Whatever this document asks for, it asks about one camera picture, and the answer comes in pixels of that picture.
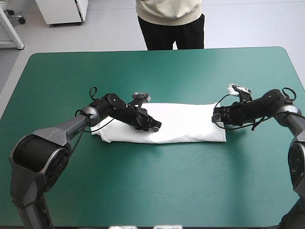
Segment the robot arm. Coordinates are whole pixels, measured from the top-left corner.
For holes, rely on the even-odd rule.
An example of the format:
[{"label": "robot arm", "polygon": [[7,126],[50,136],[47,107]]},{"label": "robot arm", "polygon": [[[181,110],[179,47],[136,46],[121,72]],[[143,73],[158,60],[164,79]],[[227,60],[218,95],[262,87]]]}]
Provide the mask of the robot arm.
[{"label": "robot arm", "polygon": [[283,217],[277,228],[303,229],[305,228],[305,118],[300,109],[293,105],[295,93],[291,90],[295,97],[290,99],[284,89],[283,94],[280,90],[273,89],[261,98],[252,100],[249,89],[231,84],[228,91],[232,95],[239,96],[240,102],[235,102],[231,106],[215,107],[212,122],[238,126],[253,123],[255,127],[255,124],[261,123],[261,121],[255,122],[257,118],[263,120],[265,117],[274,117],[280,125],[290,129],[294,139],[288,152],[288,164],[293,189],[300,199]]},{"label": "robot arm", "polygon": [[70,141],[78,134],[82,135],[86,127],[95,126],[108,116],[137,130],[158,131],[161,127],[160,122],[141,108],[144,101],[149,101],[147,93],[134,93],[133,101],[128,105],[116,94],[95,99],[90,93],[90,97],[93,102],[79,110],[79,115],[25,136],[10,156],[10,194],[26,229],[53,228],[43,193],[50,191],[67,166],[75,149]]}]

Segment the person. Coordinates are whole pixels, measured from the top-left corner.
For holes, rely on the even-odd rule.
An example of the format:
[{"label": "person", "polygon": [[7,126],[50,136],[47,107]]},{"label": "person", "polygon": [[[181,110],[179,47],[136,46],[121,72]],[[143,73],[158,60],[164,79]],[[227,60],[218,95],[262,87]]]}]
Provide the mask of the person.
[{"label": "person", "polygon": [[148,50],[204,48],[201,0],[136,0],[136,12]]}]

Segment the folded white towel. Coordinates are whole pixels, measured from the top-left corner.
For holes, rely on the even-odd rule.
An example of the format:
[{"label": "folded white towel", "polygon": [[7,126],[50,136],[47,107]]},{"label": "folded white towel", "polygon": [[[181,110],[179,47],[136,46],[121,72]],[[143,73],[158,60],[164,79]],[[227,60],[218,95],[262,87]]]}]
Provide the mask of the folded white towel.
[{"label": "folded white towel", "polygon": [[[215,104],[143,104],[143,108],[155,120],[162,122],[158,132],[136,130],[132,126],[113,120],[93,135],[100,135],[103,141],[136,143],[175,142],[225,142],[225,130],[212,123]],[[112,118],[108,117],[92,127],[96,130]]]}]

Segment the table surface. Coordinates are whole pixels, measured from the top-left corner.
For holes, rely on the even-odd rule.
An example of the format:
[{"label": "table surface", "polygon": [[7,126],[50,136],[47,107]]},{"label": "table surface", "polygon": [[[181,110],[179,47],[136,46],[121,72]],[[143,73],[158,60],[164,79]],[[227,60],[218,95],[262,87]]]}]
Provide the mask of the table surface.
[{"label": "table surface", "polygon": [[[21,225],[9,194],[12,148],[22,136],[73,117],[90,103],[92,86],[126,102],[140,91],[153,103],[210,104],[230,83],[251,88],[254,99],[291,87],[305,110],[305,92],[280,47],[31,56],[0,120],[0,225]],[[46,193],[54,225],[277,224],[298,199],[287,164],[293,136],[274,119],[226,136],[226,143],[150,145],[84,134]]]}]

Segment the office chair wheel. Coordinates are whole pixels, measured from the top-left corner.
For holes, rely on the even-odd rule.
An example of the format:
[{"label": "office chair wheel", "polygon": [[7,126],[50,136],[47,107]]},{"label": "office chair wheel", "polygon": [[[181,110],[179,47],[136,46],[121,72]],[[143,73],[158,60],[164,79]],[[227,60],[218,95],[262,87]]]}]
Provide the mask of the office chair wheel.
[{"label": "office chair wheel", "polygon": [[21,25],[23,25],[23,24],[25,24],[25,19],[24,18],[19,18],[19,23],[21,24]]},{"label": "office chair wheel", "polygon": [[15,11],[13,11],[13,10],[8,10],[7,13],[11,16],[11,15],[14,15],[14,14],[15,14]]}]

